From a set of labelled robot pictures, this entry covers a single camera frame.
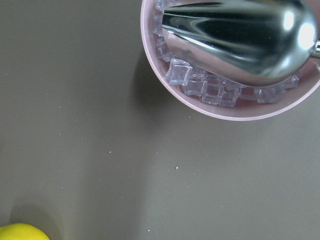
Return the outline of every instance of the scoop handle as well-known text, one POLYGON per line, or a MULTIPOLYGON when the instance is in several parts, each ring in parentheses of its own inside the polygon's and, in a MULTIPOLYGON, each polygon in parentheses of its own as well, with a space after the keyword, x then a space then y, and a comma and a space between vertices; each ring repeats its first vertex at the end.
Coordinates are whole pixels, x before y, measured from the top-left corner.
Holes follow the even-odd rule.
POLYGON ((320 39, 315 44, 315 50, 314 53, 311 55, 313 58, 320 59, 320 39))

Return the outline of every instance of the pink container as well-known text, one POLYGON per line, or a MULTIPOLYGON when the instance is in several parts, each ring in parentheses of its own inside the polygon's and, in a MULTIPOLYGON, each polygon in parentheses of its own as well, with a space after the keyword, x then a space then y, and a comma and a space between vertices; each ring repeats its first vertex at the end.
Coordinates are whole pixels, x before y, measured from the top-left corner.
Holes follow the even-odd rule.
MULTIPOLYGON (((306 0, 314 13, 320 13, 319 0, 306 0)), ((302 77, 299 87, 290 89, 276 104, 258 104, 252 102, 244 106, 219 107, 201 103, 199 100, 185 96, 177 86, 169 85, 166 74, 169 64, 157 57, 156 36, 152 33, 156 0, 142 0, 141 35, 145 54, 149 63, 164 87, 179 101, 199 113, 223 120, 253 121, 281 114, 301 103, 320 85, 320 59, 310 58, 299 70, 302 77)), ((317 16, 318 37, 320 36, 320 14, 317 16)))

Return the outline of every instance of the yellow round object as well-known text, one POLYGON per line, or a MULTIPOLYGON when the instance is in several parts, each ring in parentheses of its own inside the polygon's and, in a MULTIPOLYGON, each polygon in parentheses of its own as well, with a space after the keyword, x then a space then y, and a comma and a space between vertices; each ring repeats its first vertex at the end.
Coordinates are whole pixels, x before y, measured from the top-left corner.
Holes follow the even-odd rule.
POLYGON ((14 223, 0 227, 0 240, 49 240, 49 238, 35 226, 14 223))

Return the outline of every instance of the metal scoop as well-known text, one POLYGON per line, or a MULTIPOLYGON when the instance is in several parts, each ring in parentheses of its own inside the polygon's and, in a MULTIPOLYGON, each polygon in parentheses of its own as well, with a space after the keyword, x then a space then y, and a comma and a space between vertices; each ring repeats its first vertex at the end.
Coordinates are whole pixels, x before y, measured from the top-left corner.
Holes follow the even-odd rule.
POLYGON ((320 58, 317 21, 301 0, 213 0, 168 7, 175 56, 231 81, 270 86, 320 58))

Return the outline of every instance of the table surface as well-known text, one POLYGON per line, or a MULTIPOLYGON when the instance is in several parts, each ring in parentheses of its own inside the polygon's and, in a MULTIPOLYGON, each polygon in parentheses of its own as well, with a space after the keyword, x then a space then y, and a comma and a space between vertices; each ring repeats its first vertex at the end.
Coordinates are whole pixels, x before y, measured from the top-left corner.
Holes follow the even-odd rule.
POLYGON ((211 118, 160 84, 140 0, 0 1, 0 226, 51 240, 318 240, 320 90, 211 118))

